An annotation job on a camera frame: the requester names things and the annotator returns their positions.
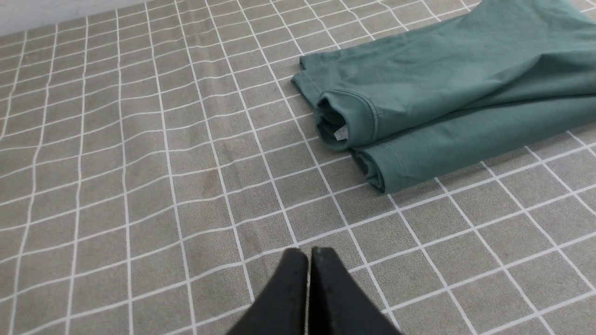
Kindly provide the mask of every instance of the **folded shirt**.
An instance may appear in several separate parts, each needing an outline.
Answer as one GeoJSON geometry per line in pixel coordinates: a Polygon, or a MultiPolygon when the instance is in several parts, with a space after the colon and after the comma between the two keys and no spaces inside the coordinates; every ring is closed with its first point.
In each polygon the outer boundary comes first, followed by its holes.
{"type": "Polygon", "coordinates": [[[484,0],[300,65],[323,143],[385,193],[596,120],[596,24],[567,0],[484,0]]]}

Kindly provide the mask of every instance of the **gray grid tablecloth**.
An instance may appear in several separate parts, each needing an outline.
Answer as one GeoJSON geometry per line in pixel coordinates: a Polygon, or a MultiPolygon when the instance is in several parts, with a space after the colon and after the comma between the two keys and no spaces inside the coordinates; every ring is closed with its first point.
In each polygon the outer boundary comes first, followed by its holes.
{"type": "Polygon", "coordinates": [[[410,334],[596,331],[596,126],[381,196],[290,84],[475,4],[160,0],[1,37],[0,333],[221,334],[315,245],[410,334]]]}

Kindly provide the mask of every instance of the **gray square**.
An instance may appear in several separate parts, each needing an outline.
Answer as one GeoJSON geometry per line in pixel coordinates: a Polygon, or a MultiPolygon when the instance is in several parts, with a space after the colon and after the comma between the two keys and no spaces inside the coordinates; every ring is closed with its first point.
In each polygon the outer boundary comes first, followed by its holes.
{"type": "Polygon", "coordinates": [[[7,175],[31,165],[36,148],[0,151],[0,175],[7,175]]]}
{"type": "Polygon", "coordinates": [[[249,110],[249,116],[256,129],[280,123],[292,117],[284,101],[252,108],[249,110]]]}
{"type": "MultiPolygon", "coordinates": [[[[11,296],[13,294],[16,270],[17,259],[11,259],[8,262],[0,263],[0,280],[2,280],[2,286],[0,286],[0,299],[11,296]]],[[[12,299],[7,300],[7,302],[12,305],[12,299]]]]}
{"type": "Polygon", "coordinates": [[[260,66],[249,70],[243,70],[242,72],[236,72],[235,76],[240,89],[273,81],[273,76],[271,75],[268,66],[260,66]]]}
{"type": "Polygon", "coordinates": [[[246,264],[246,270],[248,271],[250,278],[250,285],[253,288],[255,296],[258,296],[267,285],[267,282],[280,262],[282,254],[283,253],[281,252],[268,253],[257,259],[251,260],[246,264]]]}
{"type": "MultiPolygon", "coordinates": [[[[205,13],[205,15],[201,16],[201,19],[209,19],[209,10],[207,8],[203,8],[204,10],[202,11],[203,13],[205,13]]],[[[184,23],[187,22],[191,22],[191,21],[196,21],[196,17],[192,18],[192,16],[194,16],[193,14],[196,14],[197,12],[189,12],[189,13],[185,13],[188,14],[189,16],[191,16],[191,19],[188,21],[184,21],[184,23]]],[[[225,14],[222,16],[216,16],[213,18],[213,22],[215,24],[215,26],[217,27],[221,27],[221,26],[226,26],[229,24],[235,24],[235,23],[241,23],[246,21],[246,19],[244,18],[244,14],[239,11],[239,12],[235,12],[235,13],[230,13],[230,14],[225,14]]]]}
{"type": "Polygon", "coordinates": [[[203,101],[205,106],[205,112],[207,117],[215,115],[226,115],[229,113],[235,113],[237,111],[243,111],[244,106],[242,105],[242,99],[240,98],[239,92],[224,95],[222,97],[213,96],[205,98],[203,101]]]}
{"type": "MultiPolygon", "coordinates": [[[[80,215],[79,215],[79,236],[80,236],[80,215]]],[[[11,250],[11,243],[21,243],[22,231],[19,229],[9,230],[0,232],[0,245],[2,245],[2,251],[0,251],[0,259],[3,257],[4,252],[11,250]],[[18,234],[19,238],[13,237],[8,238],[10,234],[18,234]]],[[[49,219],[41,222],[41,224],[34,224],[29,226],[29,232],[27,233],[27,240],[24,246],[24,252],[30,252],[34,250],[59,246],[64,243],[71,242],[75,239],[75,214],[67,214],[59,216],[57,218],[49,219]]],[[[14,255],[18,252],[18,247],[12,249],[15,251],[14,255]]]]}
{"type": "Polygon", "coordinates": [[[516,324],[511,328],[502,330],[497,335],[548,335],[549,331],[544,327],[538,318],[516,324]]]}
{"type": "Polygon", "coordinates": [[[590,283],[596,283],[596,237],[565,247],[563,252],[590,283]]]}
{"type": "Polygon", "coordinates": [[[57,142],[62,139],[73,137],[80,134],[81,117],[75,117],[69,120],[60,121],[45,126],[44,144],[57,142]]]}
{"type": "Polygon", "coordinates": [[[421,251],[400,255],[371,266],[389,306],[443,288],[421,251]]]}
{"type": "Polygon", "coordinates": [[[132,318],[140,334],[164,334],[190,324],[186,285],[132,302],[132,318]]]}
{"type": "Polygon", "coordinates": [[[285,207],[327,195],[327,187],[317,169],[275,181],[285,207]]]}
{"type": "Polygon", "coordinates": [[[463,7],[460,0],[426,0],[426,4],[435,14],[455,11],[463,7]]]}
{"type": "Polygon", "coordinates": [[[275,83],[269,83],[242,91],[247,108],[271,103],[283,98],[275,83]]]}
{"type": "Polygon", "coordinates": [[[456,193],[453,198],[475,225],[484,224],[519,210],[516,203],[496,181],[456,193]]]}
{"type": "Polygon", "coordinates": [[[408,187],[405,190],[401,190],[397,193],[393,193],[391,197],[402,209],[404,207],[410,208],[417,206],[422,201],[428,201],[431,198],[435,198],[444,194],[443,189],[435,181],[431,179],[420,184],[408,187]]]}
{"type": "Polygon", "coordinates": [[[164,178],[128,194],[131,222],[159,212],[172,205],[169,180],[164,178]]]}
{"type": "Polygon", "coordinates": [[[589,291],[573,268],[556,252],[516,265],[509,272],[538,310],[589,291]]]}
{"type": "Polygon", "coordinates": [[[395,209],[387,196],[379,194],[369,185],[340,193],[336,195],[336,198],[349,224],[355,224],[395,209]]]}
{"type": "Polygon", "coordinates": [[[362,24],[370,33],[393,28],[398,25],[391,12],[383,12],[375,16],[362,19],[362,24]]]}
{"type": "Polygon", "coordinates": [[[123,194],[122,170],[93,177],[80,183],[79,201],[81,206],[123,194]]]}
{"type": "Polygon", "coordinates": [[[200,123],[205,119],[201,103],[164,111],[163,114],[166,121],[166,129],[183,128],[188,125],[200,123]]]}
{"type": "MultiPolygon", "coordinates": [[[[188,61],[188,54],[186,50],[179,50],[172,52],[167,55],[159,56],[155,58],[155,65],[157,68],[157,73],[162,74],[166,72],[171,72],[177,69],[180,69],[182,65],[187,65],[188,61]]],[[[155,69],[153,67],[153,61],[146,61],[140,64],[132,65],[130,67],[125,68],[127,72],[133,75],[134,73],[138,72],[145,72],[149,75],[155,74],[155,69]]],[[[124,81],[124,72],[122,73],[122,81],[124,81]]]]}
{"type": "Polygon", "coordinates": [[[176,201],[208,200],[224,193],[217,170],[174,176],[176,201]]]}
{"type": "Polygon", "coordinates": [[[367,261],[372,262],[416,247],[416,242],[397,214],[352,228],[367,261]]]}
{"type": "Polygon", "coordinates": [[[596,123],[590,123],[572,130],[572,133],[586,144],[596,142],[596,123]]]}
{"type": "Polygon", "coordinates": [[[408,334],[470,334],[470,329],[447,293],[426,298],[393,312],[408,334]]]}
{"type": "MultiPolygon", "coordinates": [[[[155,133],[155,142],[151,143],[155,147],[152,151],[157,151],[164,147],[163,145],[163,134],[155,133]]],[[[167,131],[167,145],[169,150],[181,150],[185,152],[190,148],[194,148],[198,145],[206,144],[209,142],[209,133],[207,132],[207,123],[201,122],[190,127],[184,127],[181,129],[171,129],[167,131]]],[[[127,147],[131,146],[131,142],[126,143],[127,147]]]]}
{"type": "Polygon", "coordinates": [[[184,279],[184,264],[179,245],[131,261],[133,297],[179,283],[184,279]]]}
{"type": "Polygon", "coordinates": [[[524,214],[481,228],[479,232],[504,264],[552,247],[524,214]]]}
{"type": "Polygon", "coordinates": [[[439,177],[439,181],[449,191],[487,180],[491,174],[480,163],[464,167],[439,177]]]}
{"type": "Polygon", "coordinates": [[[70,322],[70,333],[74,335],[117,334],[123,330],[128,331],[128,305],[78,317],[70,322]]]}
{"type": "Polygon", "coordinates": [[[178,242],[178,227],[173,209],[133,224],[129,230],[132,257],[178,242]]]}
{"type": "Polygon", "coordinates": [[[344,226],[342,217],[330,197],[289,209],[287,214],[298,241],[344,226]]]}
{"type": "Polygon", "coordinates": [[[297,118],[298,125],[300,126],[304,137],[306,139],[317,138],[318,134],[315,128],[315,116],[314,114],[307,114],[305,116],[299,116],[297,118]]]}
{"type": "Polygon", "coordinates": [[[446,197],[404,210],[403,215],[423,244],[470,227],[446,197]]]}
{"type": "Polygon", "coordinates": [[[171,91],[193,82],[193,70],[190,65],[159,76],[159,87],[162,91],[171,91]]]}
{"type": "Polygon", "coordinates": [[[429,13],[426,6],[421,2],[415,2],[413,4],[401,6],[393,11],[398,20],[403,24],[409,24],[416,21],[430,18],[432,15],[429,13]]]}
{"type": "MultiPolygon", "coordinates": [[[[240,320],[240,318],[244,315],[244,310],[238,311],[231,315],[227,315],[223,318],[218,318],[214,321],[211,321],[206,324],[202,324],[197,326],[197,334],[205,334],[205,335],[217,335],[226,333],[230,331],[234,325],[240,320]]],[[[178,333],[180,335],[193,335],[191,330],[187,330],[182,333],[178,333]]]]}
{"type": "Polygon", "coordinates": [[[288,105],[296,117],[313,114],[312,108],[301,96],[288,98],[288,105]]]}
{"type": "Polygon", "coordinates": [[[232,229],[201,234],[184,244],[191,277],[240,261],[232,229]]]}
{"type": "Polygon", "coordinates": [[[85,81],[85,93],[97,92],[104,88],[119,84],[118,70],[111,70],[97,76],[89,77],[85,81]]]}
{"type": "Polygon", "coordinates": [[[162,92],[165,110],[182,107],[199,101],[196,85],[188,85],[174,91],[162,92]]]}
{"type": "Polygon", "coordinates": [[[345,190],[365,182],[364,176],[352,159],[344,159],[321,167],[333,192],[345,190]]]}
{"type": "Polygon", "coordinates": [[[534,151],[538,157],[547,159],[567,151],[579,148],[581,145],[571,135],[562,133],[551,138],[547,138],[528,147],[534,151]]]}
{"type": "Polygon", "coordinates": [[[225,59],[213,62],[201,61],[194,63],[193,67],[197,78],[221,77],[231,73],[228,62],[225,59]]]}
{"type": "Polygon", "coordinates": [[[245,259],[292,244],[283,214],[248,221],[237,228],[245,259]]]}
{"type": "Polygon", "coordinates": [[[354,282],[356,282],[356,285],[358,285],[364,294],[366,294],[368,299],[377,307],[377,309],[383,310],[385,305],[383,304],[381,296],[379,295],[370,274],[368,274],[367,269],[354,271],[350,273],[350,275],[354,282]]]}
{"type": "Polygon", "coordinates": [[[165,153],[155,153],[126,167],[126,189],[134,190],[167,176],[165,153]]]}
{"type": "Polygon", "coordinates": [[[189,236],[208,229],[229,227],[228,206],[224,197],[209,201],[178,205],[178,215],[183,236],[189,236]]]}
{"type": "Polygon", "coordinates": [[[491,253],[473,232],[434,244],[426,250],[449,285],[498,266],[491,253]]]}
{"type": "Polygon", "coordinates": [[[293,76],[296,72],[300,71],[299,58],[299,56],[294,56],[272,63],[271,70],[273,70],[274,76],[279,80],[288,79],[290,76],[293,76]]]}
{"type": "Polygon", "coordinates": [[[306,145],[302,143],[267,153],[265,158],[274,178],[315,166],[306,145]]]}
{"type": "Polygon", "coordinates": [[[340,24],[350,23],[357,20],[356,16],[350,13],[348,10],[325,15],[320,19],[323,24],[327,26],[327,28],[333,28],[335,26],[339,26],[340,24]]]}
{"type": "Polygon", "coordinates": [[[319,20],[314,18],[312,20],[292,24],[288,27],[288,29],[290,29],[290,32],[292,35],[294,35],[294,38],[301,38],[306,35],[324,31],[325,27],[319,20]]]}
{"type": "Polygon", "coordinates": [[[296,39],[298,46],[304,53],[309,53],[315,50],[323,49],[332,46],[335,43],[329,37],[327,32],[320,32],[309,35],[303,38],[296,39]]]}
{"type": "Polygon", "coordinates": [[[232,193],[228,198],[236,223],[281,209],[271,183],[232,193]]]}
{"type": "MultiPolygon", "coordinates": [[[[132,82],[122,84],[121,88],[121,95],[123,99],[130,99],[130,98],[142,98],[146,95],[154,95],[157,94],[157,79],[156,78],[149,78],[145,79],[140,82],[132,82]]],[[[170,106],[166,107],[166,100],[164,100],[163,108],[169,108],[170,106]]]]}
{"type": "Polygon", "coordinates": [[[76,272],[88,272],[125,259],[126,231],[118,229],[79,241],[76,272]]]}
{"type": "Polygon", "coordinates": [[[191,283],[197,322],[250,303],[242,266],[234,266],[201,277],[191,283]]]}
{"type": "Polygon", "coordinates": [[[543,166],[506,176],[502,181],[526,208],[567,193],[563,185],[543,166]]]}
{"type": "Polygon", "coordinates": [[[530,214],[557,244],[596,231],[596,217],[575,197],[539,207],[530,214]]]}
{"type": "Polygon", "coordinates": [[[281,13],[281,17],[284,19],[284,22],[286,24],[293,24],[303,20],[309,20],[310,18],[314,18],[315,16],[310,8],[303,7],[296,10],[283,12],[281,13]]]}
{"type": "Polygon", "coordinates": [[[70,276],[72,259],[72,245],[24,255],[18,277],[19,289],[70,276]]]}
{"type": "Polygon", "coordinates": [[[224,2],[219,5],[211,6],[211,13],[213,16],[220,16],[230,14],[241,10],[238,2],[224,2]]]}
{"type": "Polygon", "coordinates": [[[72,299],[73,314],[128,299],[126,264],[76,277],[72,299]]]}
{"type": "Polygon", "coordinates": [[[85,114],[85,133],[99,130],[102,127],[108,126],[120,120],[120,110],[118,109],[118,102],[111,103],[98,110],[85,114]]]}
{"type": "Polygon", "coordinates": [[[83,154],[80,158],[82,177],[89,178],[101,173],[107,173],[122,166],[122,147],[83,154]]]}
{"type": "Polygon", "coordinates": [[[225,141],[214,141],[215,153],[220,165],[260,153],[256,138],[252,133],[240,135],[225,141]]]}
{"type": "Polygon", "coordinates": [[[314,247],[333,248],[346,269],[353,269],[362,265],[362,258],[358,255],[354,240],[351,238],[350,233],[347,230],[334,232],[302,244],[300,249],[304,254],[310,257],[311,250],[314,247]]]}
{"type": "Polygon", "coordinates": [[[209,128],[213,139],[233,137],[251,131],[249,117],[246,113],[235,113],[214,117],[209,120],[209,128]]]}
{"type": "Polygon", "coordinates": [[[300,51],[294,41],[268,46],[267,48],[263,48],[263,52],[270,63],[300,55],[300,51]]]}
{"type": "MultiPolygon", "coordinates": [[[[24,178],[17,180],[21,182],[27,181],[24,178]]],[[[76,185],[71,185],[36,195],[31,208],[31,221],[37,221],[75,209],[76,189],[76,185]]]]}
{"type": "Polygon", "coordinates": [[[256,38],[254,38],[254,36],[248,36],[234,41],[225,42],[223,44],[223,48],[225,49],[226,54],[230,57],[230,63],[232,64],[233,55],[238,55],[242,54],[243,52],[249,52],[259,49],[257,45],[257,40],[256,38]]]}
{"type": "Polygon", "coordinates": [[[453,294],[478,333],[532,313],[504,272],[457,287],[453,294]]]}
{"type": "Polygon", "coordinates": [[[259,50],[230,56],[229,63],[232,65],[232,70],[235,72],[266,64],[263,54],[261,54],[259,50]]]}
{"type": "Polygon", "coordinates": [[[263,157],[241,160],[222,167],[223,182],[228,192],[237,191],[269,180],[263,157]]]}
{"type": "Polygon", "coordinates": [[[19,294],[14,332],[25,333],[66,316],[69,281],[52,283],[19,294]]]}
{"type": "Polygon", "coordinates": [[[337,43],[343,43],[358,37],[364,37],[368,33],[362,28],[360,22],[353,22],[330,29],[329,34],[331,34],[331,37],[333,37],[337,43]]]}
{"type": "Polygon", "coordinates": [[[591,296],[544,315],[555,334],[589,334],[596,329],[596,297],[591,296]]]}
{"type": "Polygon", "coordinates": [[[21,241],[23,240],[24,228],[11,229],[6,231],[0,231],[0,261],[6,260],[7,258],[18,255],[18,251],[21,247],[21,241]]]}
{"type": "Polygon", "coordinates": [[[547,165],[572,190],[596,184],[596,157],[588,150],[561,157],[547,165]]]}
{"type": "Polygon", "coordinates": [[[122,226],[125,220],[124,196],[83,208],[79,214],[79,238],[122,226]]]}
{"type": "Polygon", "coordinates": [[[48,106],[48,108],[46,109],[45,121],[53,122],[80,114],[83,106],[82,100],[82,98],[77,98],[74,100],[69,100],[63,103],[48,106]]]}

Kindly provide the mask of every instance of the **white grid line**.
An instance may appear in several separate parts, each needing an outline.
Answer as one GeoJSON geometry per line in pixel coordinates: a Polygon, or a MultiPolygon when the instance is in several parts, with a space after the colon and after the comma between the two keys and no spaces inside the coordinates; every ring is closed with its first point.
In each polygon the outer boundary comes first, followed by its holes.
{"type": "MultiPolygon", "coordinates": [[[[85,17],[85,49],[87,49],[87,37],[89,36],[89,18],[85,17]]],[[[86,54],[84,56],[83,61],[83,83],[81,87],[81,94],[85,96],[85,71],[87,69],[87,57],[86,54]]],[[[70,265],[70,283],[69,283],[69,298],[66,307],[66,325],[65,333],[70,334],[70,315],[72,314],[72,307],[73,307],[73,295],[75,291],[75,273],[76,273],[76,262],[77,262],[77,247],[79,245],[79,221],[80,221],[80,187],[82,184],[83,179],[83,172],[81,168],[81,161],[82,161],[82,154],[83,154],[83,139],[84,136],[82,135],[85,130],[85,114],[83,111],[85,110],[85,99],[82,99],[82,107],[81,107],[81,121],[80,121],[80,144],[79,144],[79,156],[77,159],[77,173],[78,173],[78,181],[77,181],[77,188],[76,188],[76,208],[74,214],[74,241],[73,241],[73,257],[72,257],[72,264],[70,265]]]]}
{"type": "MultiPolygon", "coordinates": [[[[54,65],[53,59],[54,59],[54,54],[56,51],[56,38],[57,38],[57,34],[54,35],[54,48],[52,50],[52,63],[50,64],[50,68],[54,65]]],[[[42,120],[42,125],[45,122],[45,118],[46,118],[46,111],[47,111],[47,104],[48,104],[48,97],[49,97],[49,81],[51,80],[52,76],[49,75],[48,76],[48,82],[47,82],[47,90],[45,93],[45,105],[46,107],[44,108],[44,116],[43,116],[43,120],[42,120]]],[[[25,232],[23,233],[23,239],[21,241],[21,246],[19,248],[19,254],[23,253],[23,249],[25,247],[25,243],[27,241],[27,235],[29,233],[29,226],[31,223],[31,216],[32,216],[32,212],[33,212],[33,202],[35,201],[35,190],[37,188],[37,183],[36,183],[36,169],[35,169],[35,162],[37,161],[38,158],[38,154],[39,154],[39,150],[41,149],[41,144],[44,140],[44,128],[41,128],[41,132],[39,134],[39,144],[35,150],[35,154],[33,155],[33,169],[32,169],[32,190],[31,190],[31,199],[29,201],[29,208],[27,210],[27,225],[25,226],[25,232]]],[[[13,299],[13,310],[11,313],[11,318],[10,318],[10,325],[8,327],[8,334],[12,335],[13,331],[14,331],[14,323],[15,323],[15,319],[17,316],[17,292],[18,292],[18,281],[19,281],[19,276],[20,276],[20,267],[21,267],[21,256],[19,256],[17,258],[17,270],[14,276],[14,299],[13,299]]]]}
{"type": "Polygon", "coordinates": [[[116,29],[117,29],[117,33],[116,33],[116,41],[117,41],[117,52],[118,52],[118,65],[117,65],[117,71],[118,71],[118,116],[120,119],[120,138],[122,139],[122,143],[120,143],[120,145],[122,146],[122,190],[123,190],[123,198],[122,200],[124,201],[124,224],[126,227],[126,293],[128,295],[128,330],[129,330],[129,334],[133,335],[134,334],[134,319],[133,319],[133,313],[132,313],[132,259],[131,259],[131,217],[130,217],[130,213],[129,213],[129,209],[128,209],[128,193],[127,193],[127,188],[126,188],[126,143],[124,141],[124,119],[122,117],[122,68],[120,67],[120,64],[122,62],[122,58],[120,56],[120,29],[119,29],[119,23],[120,20],[118,20],[118,12],[116,11],[115,13],[116,15],[116,29]]]}
{"type": "MultiPolygon", "coordinates": [[[[178,10],[178,4],[174,4],[174,6],[176,7],[176,10],[178,10]]],[[[154,48],[153,48],[153,38],[151,37],[151,24],[149,23],[149,10],[147,8],[147,3],[145,3],[145,13],[147,15],[147,27],[149,29],[149,41],[151,43],[151,50],[152,50],[152,54],[154,56],[154,48]]],[[[172,196],[172,202],[173,202],[173,206],[174,206],[174,217],[176,219],[176,229],[178,230],[178,240],[180,242],[180,250],[182,253],[182,266],[184,267],[184,277],[186,279],[187,282],[187,294],[188,294],[188,310],[190,313],[190,318],[191,318],[191,322],[195,323],[195,312],[194,312],[194,301],[193,301],[193,293],[192,293],[192,289],[190,286],[190,275],[188,274],[188,262],[187,262],[187,255],[186,255],[186,248],[184,247],[184,241],[182,239],[182,228],[180,226],[180,216],[178,214],[178,202],[176,200],[176,190],[174,187],[174,179],[172,176],[172,164],[170,162],[170,152],[169,152],[169,146],[168,146],[168,140],[167,140],[167,132],[166,132],[166,115],[163,112],[163,101],[162,101],[162,89],[161,89],[161,83],[159,81],[159,76],[157,75],[157,63],[155,61],[155,56],[153,57],[153,69],[155,70],[155,81],[157,84],[157,92],[159,94],[159,107],[160,110],[162,111],[162,131],[163,131],[163,142],[164,142],[164,147],[166,150],[166,163],[167,163],[167,174],[169,177],[169,181],[170,181],[170,192],[171,192],[171,196],[172,196]]],[[[197,332],[195,330],[193,330],[193,335],[197,335],[197,332]]]]}

